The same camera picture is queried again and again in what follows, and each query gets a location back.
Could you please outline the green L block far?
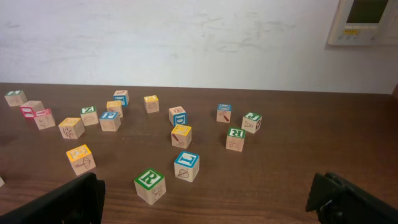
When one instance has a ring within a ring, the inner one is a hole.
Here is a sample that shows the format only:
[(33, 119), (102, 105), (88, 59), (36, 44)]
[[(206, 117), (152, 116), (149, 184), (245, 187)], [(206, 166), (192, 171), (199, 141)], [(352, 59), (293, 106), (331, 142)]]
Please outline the green L block far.
[(20, 106), (27, 102), (27, 98), (23, 90), (9, 91), (4, 95), (10, 107)]

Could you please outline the blue L block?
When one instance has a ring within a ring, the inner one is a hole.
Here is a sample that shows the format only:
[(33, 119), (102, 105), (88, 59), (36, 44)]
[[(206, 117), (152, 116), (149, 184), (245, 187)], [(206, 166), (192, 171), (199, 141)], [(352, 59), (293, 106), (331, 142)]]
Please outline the blue L block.
[(200, 170), (200, 156), (182, 151), (174, 161), (174, 172), (178, 179), (193, 182)]

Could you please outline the green Z block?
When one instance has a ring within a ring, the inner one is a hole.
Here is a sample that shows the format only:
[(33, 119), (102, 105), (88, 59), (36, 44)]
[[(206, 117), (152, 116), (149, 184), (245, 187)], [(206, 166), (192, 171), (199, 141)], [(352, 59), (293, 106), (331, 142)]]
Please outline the green Z block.
[(80, 110), (80, 115), (84, 126), (90, 126), (99, 123), (96, 106), (82, 108)]

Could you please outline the yellow block with umbrella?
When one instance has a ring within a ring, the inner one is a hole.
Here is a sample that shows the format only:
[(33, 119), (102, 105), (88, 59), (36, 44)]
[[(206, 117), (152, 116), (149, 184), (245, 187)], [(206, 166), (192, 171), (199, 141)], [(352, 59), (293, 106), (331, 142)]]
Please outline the yellow block with umbrella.
[(66, 155), (76, 175), (81, 175), (96, 167), (93, 154), (86, 144), (67, 151)]

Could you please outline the yellow top block far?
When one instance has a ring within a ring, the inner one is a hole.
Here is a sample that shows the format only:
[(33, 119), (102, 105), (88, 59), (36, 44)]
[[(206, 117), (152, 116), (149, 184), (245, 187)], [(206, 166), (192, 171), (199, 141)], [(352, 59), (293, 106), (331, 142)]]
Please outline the yellow top block far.
[(159, 111), (159, 99), (156, 95), (145, 96), (144, 105), (147, 113), (155, 113)]

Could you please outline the beige wall control panel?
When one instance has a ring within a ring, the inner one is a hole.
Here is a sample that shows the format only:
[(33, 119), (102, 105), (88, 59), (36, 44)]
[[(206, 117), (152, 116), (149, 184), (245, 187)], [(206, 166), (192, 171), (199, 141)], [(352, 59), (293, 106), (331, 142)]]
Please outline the beige wall control panel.
[(397, 0), (340, 0), (327, 44), (397, 45)]

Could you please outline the blue P block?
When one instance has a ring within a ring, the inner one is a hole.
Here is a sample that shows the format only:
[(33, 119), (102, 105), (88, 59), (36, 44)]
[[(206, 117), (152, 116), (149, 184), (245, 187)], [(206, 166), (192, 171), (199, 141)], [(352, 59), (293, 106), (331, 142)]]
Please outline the blue P block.
[(102, 131), (115, 132), (121, 125), (121, 120), (118, 112), (106, 111), (99, 117), (99, 122)]

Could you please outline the blue side block far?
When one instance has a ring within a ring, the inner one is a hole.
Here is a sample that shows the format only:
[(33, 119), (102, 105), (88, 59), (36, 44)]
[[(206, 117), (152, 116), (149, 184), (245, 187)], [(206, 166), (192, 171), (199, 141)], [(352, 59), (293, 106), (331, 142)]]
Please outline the blue side block far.
[(120, 100), (123, 107), (129, 104), (129, 94), (127, 90), (116, 90), (113, 94), (113, 100)]

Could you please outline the blue D block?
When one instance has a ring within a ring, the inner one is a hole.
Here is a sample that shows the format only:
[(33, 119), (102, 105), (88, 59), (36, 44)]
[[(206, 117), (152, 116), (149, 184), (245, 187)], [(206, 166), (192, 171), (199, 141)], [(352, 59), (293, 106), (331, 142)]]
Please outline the blue D block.
[(169, 108), (169, 120), (173, 126), (185, 125), (187, 124), (187, 113), (181, 106)]

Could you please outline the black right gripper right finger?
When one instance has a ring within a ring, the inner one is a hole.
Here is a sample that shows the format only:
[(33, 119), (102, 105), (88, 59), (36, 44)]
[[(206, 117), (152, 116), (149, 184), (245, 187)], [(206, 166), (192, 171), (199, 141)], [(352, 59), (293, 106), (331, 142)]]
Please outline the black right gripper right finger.
[(314, 175), (305, 211), (322, 224), (397, 224), (397, 209), (333, 172)]

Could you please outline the yellow block behind P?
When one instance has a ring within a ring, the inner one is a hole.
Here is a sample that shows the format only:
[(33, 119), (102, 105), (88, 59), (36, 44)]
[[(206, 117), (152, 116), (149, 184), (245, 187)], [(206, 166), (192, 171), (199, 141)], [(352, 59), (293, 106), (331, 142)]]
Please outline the yellow block behind P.
[(121, 100), (108, 101), (106, 104), (106, 109), (110, 112), (118, 112), (118, 116), (120, 118), (123, 117), (123, 107)]

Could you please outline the red block near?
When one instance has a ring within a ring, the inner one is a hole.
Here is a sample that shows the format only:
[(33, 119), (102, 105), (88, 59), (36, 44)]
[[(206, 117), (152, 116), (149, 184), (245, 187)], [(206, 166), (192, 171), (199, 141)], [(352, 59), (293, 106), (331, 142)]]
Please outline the red block near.
[(55, 126), (55, 119), (50, 108), (34, 112), (34, 121), (39, 130)]

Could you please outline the red side block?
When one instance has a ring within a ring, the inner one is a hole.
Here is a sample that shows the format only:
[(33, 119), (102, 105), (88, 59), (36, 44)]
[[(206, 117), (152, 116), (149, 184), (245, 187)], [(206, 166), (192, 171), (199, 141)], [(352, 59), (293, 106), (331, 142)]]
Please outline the red side block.
[(41, 101), (30, 100), (20, 105), (19, 109), (25, 119), (32, 119), (36, 111), (44, 110), (45, 108)]

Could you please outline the green J block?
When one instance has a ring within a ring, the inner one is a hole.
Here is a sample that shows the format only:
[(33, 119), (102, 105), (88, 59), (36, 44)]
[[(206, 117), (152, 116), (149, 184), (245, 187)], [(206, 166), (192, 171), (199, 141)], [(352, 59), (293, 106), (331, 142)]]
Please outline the green J block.
[(248, 112), (243, 116), (241, 128), (249, 133), (255, 134), (261, 127), (262, 115)]

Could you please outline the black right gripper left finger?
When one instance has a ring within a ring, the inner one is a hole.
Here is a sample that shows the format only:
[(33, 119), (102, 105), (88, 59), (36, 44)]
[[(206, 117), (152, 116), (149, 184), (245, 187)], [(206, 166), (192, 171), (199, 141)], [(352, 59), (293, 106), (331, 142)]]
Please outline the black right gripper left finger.
[(105, 181), (89, 172), (1, 215), (1, 223), (101, 223)]

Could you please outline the yellow block with pencil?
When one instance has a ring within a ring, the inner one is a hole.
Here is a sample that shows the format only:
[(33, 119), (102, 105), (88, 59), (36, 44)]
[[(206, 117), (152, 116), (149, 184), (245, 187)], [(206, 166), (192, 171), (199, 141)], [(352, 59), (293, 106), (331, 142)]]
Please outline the yellow block with pencil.
[(175, 147), (186, 149), (192, 141), (192, 127), (177, 124), (171, 131), (171, 142)]

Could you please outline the green r block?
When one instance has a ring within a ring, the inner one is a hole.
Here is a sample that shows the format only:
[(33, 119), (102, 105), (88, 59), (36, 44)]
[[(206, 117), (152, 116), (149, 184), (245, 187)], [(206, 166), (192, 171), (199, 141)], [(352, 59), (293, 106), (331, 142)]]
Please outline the green r block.
[(226, 137), (226, 148), (233, 151), (242, 152), (246, 131), (244, 129), (230, 127)]
[(147, 169), (134, 179), (136, 192), (149, 205), (153, 205), (167, 191), (165, 177), (154, 169)]

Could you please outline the yellow block with bug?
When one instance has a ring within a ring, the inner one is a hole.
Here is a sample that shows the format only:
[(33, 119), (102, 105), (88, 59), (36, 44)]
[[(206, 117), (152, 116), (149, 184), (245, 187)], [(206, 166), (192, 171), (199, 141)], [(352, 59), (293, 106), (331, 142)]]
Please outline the yellow block with bug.
[(81, 118), (65, 118), (58, 127), (64, 139), (78, 139), (85, 132)]

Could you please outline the blue X block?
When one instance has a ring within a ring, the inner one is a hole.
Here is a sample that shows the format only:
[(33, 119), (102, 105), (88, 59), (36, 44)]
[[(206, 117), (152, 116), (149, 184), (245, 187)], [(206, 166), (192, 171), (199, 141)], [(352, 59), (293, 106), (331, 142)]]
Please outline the blue X block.
[(229, 123), (231, 121), (232, 105), (219, 104), (217, 107), (216, 121)]

